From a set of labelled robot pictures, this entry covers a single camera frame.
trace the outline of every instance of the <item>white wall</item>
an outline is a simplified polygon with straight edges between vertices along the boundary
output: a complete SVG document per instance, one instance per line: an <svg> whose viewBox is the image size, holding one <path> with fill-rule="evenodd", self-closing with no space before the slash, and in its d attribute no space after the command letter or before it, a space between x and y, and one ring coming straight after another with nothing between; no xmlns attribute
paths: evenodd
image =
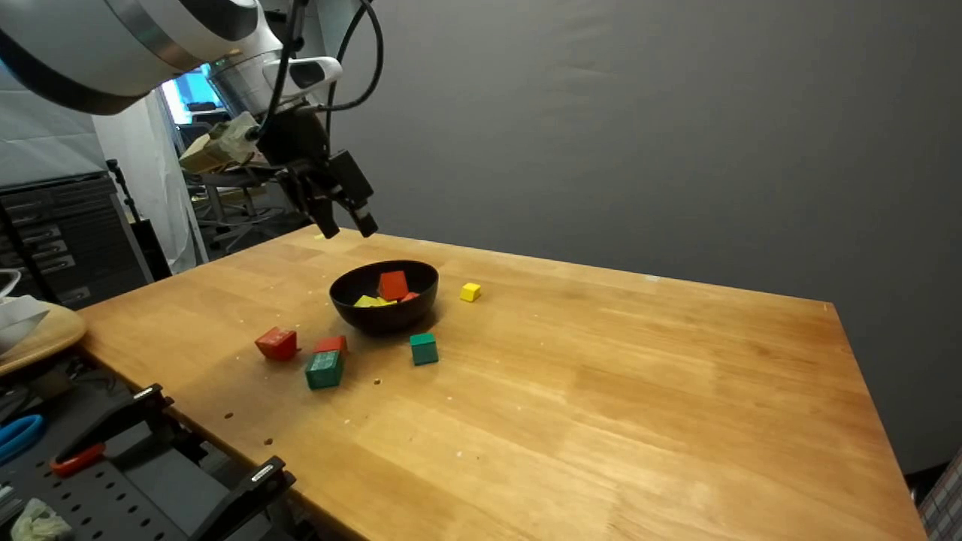
<svg viewBox="0 0 962 541"><path fill-rule="evenodd" d="M828 298L903 466L962 445L962 2L376 7L386 231Z"/></svg>

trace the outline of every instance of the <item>red block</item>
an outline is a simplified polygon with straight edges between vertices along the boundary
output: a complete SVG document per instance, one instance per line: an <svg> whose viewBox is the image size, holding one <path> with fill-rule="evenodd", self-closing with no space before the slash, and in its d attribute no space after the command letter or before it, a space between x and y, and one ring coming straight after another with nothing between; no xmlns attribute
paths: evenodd
<svg viewBox="0 0 962 541"><path fill-rule="evenodd" d="M266 361L292 361L298 356L298 330L270 327L256 345Z"/></svg>
<svg viewBox="0 0 962 541"><path fill-rule="evenodd" d="M409 276L404 276L404 271L381 272L377 294L388 299L404 299L404 294L409 294Z"/></svg>
<svg viewBox="0 0 962 541"><path fill-rule="evenodd" d="M311 350L319 354L319 350L337 350L337 354L341 354L347 349L347 340L345 335L324 335L324 340L319 340L319 343L311 343Z"/></svg>

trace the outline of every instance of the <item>cable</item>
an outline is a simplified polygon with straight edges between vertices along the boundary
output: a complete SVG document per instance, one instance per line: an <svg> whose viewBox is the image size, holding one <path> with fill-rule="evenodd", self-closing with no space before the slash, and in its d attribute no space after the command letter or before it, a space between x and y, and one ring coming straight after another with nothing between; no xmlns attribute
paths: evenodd
<svg viewBox="0 0 962 541"><path fill-rule="evenodd" d="M347 29L345 29L345 35L338 43L337 60L345 56L347 38L351 38L354 28L360 23L360 15L370 18L370 28L371 28L371 35L376 35L376 66L371 66L371 74L370 74L364 93L347 98L347 103L333 106L333 87L337 85L329 85L327 106L310 106L310 109L301 109L301 112L347 112L347 109L364 106L371 96L371 90L377 87L381 71L386 71L386 29L381 29L381 21L377 21L376 10L370 7L370 0L360 0L356 13L354 13L354 18L351 18L351 23L347 23Z"/></svg>
<svg viewBox="0 0 962 541"><path fill-rule="evenodd" d="M347 55L347 43L351 43L360 18L364 18L364 2L370 2L370 0L360 0L360 7L354 10L354 18L351 18L351 23L347 23L347 29L345 29L341 38L338 38L337 64L341 64L341 56ZM329 116L333 116L329 106L333 106L333 93L337 93L337 82L327 87L327 106L324 106L324 137L327 137L327 141L329 141Z"/></svg>
<svg viewBox="0 0 962 541"><path fill-rule="evenodd" d="M266 129L266 123L270 123L274 114L276 114L276 106L278 106L278 96L281 96L281 85L285 85L285 79L288 79L292 48L295 48L295 43L301 43L301 35L295 35L295 32L301 32L302 2L307 2L307 0L295 0L295 2L292 2L288 23L285 23L285 35L281 35L281 48L278 48L278 66L276 66L276 79L274 79L274 93L270 93L270 106L266 106L266 112L263 112L262 129Z"/></svg>

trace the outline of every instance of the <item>block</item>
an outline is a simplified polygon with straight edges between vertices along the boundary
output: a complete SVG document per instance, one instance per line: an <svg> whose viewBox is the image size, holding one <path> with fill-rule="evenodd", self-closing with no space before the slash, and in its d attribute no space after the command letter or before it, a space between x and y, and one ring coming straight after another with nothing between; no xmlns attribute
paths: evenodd
<svg viewBox="0 0 962 541"><path fill-rule="evenodd" d="M388 299L404 299L404 294L409 294L409 276L404 271L381 272L377 294Z"/></svg>
<svg viewBox="0 0 962 541"><path fill-rule="evenodd" d="M266 361L292 361L298 356L298 330L270 327L256 340Z"/></svg>
<svg viewBox="0 0 962 541"><path fill-rule="evenodd" d="M360 294L360 298L354 299L354 307L360 307L360 310L376 310L376 307L395 307L395 299L388 299L388 298L371 298L371 294Z"/></svg>
<svg viewBox="0 0 962 541"><path fill-rule="evenodd" d="M440 361L440 343L432 340L432 334L413 334L409 345L413 345L414 367Z"/></svg>
<svg viewBox="0 0 962 541"><path fill-rule="evenodd" d="M482 281L460 284L460 299L479 303L479 298L482 298Z"/></svg>
<svg viewBox="0 0 962 541"><path fill-rule="evenodd" d="M347 350L347 340L341 334L337 335L324 335L311 343L311 350L337 350L345 354Z"/></svg>
<svg viewBox="0 0 962 541"><path fill-rule="evenodd" d="M319 390L319 386L337 386L338 375L341 375L341 364L337 350L319 350L310 356L307 368L307 386Z"/></svg>

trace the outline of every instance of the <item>wood grain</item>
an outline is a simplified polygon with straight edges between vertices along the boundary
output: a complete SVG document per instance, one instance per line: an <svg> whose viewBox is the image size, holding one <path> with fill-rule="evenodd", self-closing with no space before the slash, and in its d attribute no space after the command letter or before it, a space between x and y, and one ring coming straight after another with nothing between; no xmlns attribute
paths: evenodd
<svg viewBox="0 0 962 541"><path fill-rule="evenodd" d="M333 312L327 284L377 258L440 266L437 367ZM83 318L93 356L278 454L364 537L922 537L823 299L302 228ZM347 334L341 385L263 364L274 323Z"/></svg>
<svg viewBox="0 0 962 541"><path fill-rule="evenodd" d="M46 307L47 307L47 315L34 327L34 334L14 349L0 354L0 375L40 364L54 350L63 350L81 343L88 330L83 318L56 303L46 303Z"/></svg>

